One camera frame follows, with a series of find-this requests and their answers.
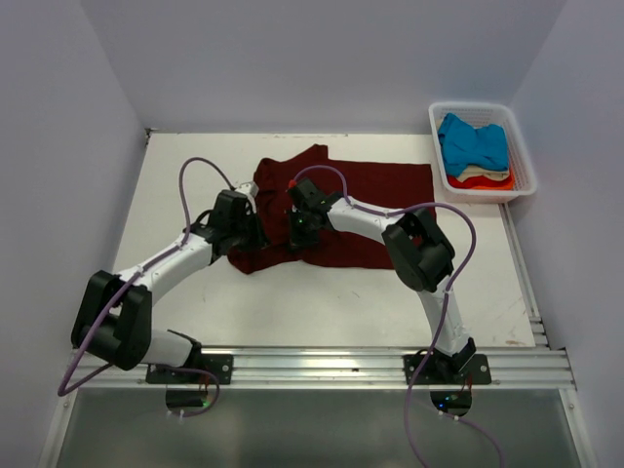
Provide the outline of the dark red t shirt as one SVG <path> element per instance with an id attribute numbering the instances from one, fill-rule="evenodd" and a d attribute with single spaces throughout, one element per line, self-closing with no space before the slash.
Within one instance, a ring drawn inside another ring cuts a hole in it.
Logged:
<path id="1" fill-rule="evenodd" d="M 305 248 L 293 244 L 288 218 L 293 201 L 287 189 L 296 176 L 309 178 L 327 195 L 347 193 L 328 212 L 328 227 L 320 230 L 319 241 Z M 270 245 L 260 251 L 228 253 L 230 264 L 245 274 L 297 261 L 331 268 L 391 270 L 382 233 L 400 219 L 393 213 L 434 200 L 428 164 L 334 161 L 328 148 L 318 144 L 283 162 L 262 159 L 253 181 L 259 188 L 257 213 Z"/>

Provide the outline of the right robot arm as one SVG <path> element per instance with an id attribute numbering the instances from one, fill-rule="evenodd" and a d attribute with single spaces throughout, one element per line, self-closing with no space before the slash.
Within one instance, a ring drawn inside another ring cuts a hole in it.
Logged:
<path id="1" fill-rule="evenodd" d="M 288 193 L 294 245 L 309 246 L 322 230 L 328 230 L 355 234 L 385 247 L 398 278 L 422 303 L 433 335 L 430 355 L 436 375 L 449 383 L 464 376 L 476 346 L 454 297 L 455 251 L 429 211 L 432 205 L 382 208 L 340 192 L 326 194 L 308 178 L 291 182 Z"/>

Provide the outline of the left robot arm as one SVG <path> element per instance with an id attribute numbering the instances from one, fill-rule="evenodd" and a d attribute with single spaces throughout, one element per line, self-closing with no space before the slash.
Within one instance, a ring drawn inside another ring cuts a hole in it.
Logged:
<path id="1" fill-rule="evenodd" d="M 152 309 L 179 283 L 231 250 L 268 245 L 255 205 L 253 182 L 219 192 L 205 222 L 196 220 L 167 248 L 117 274 L 99 271 L 86 287 L 71 332 L 72 345 L 128 371 L 139 364 L 168 367 L 180 382 L 203 369 L 201 344 L 153 328 Z"/>

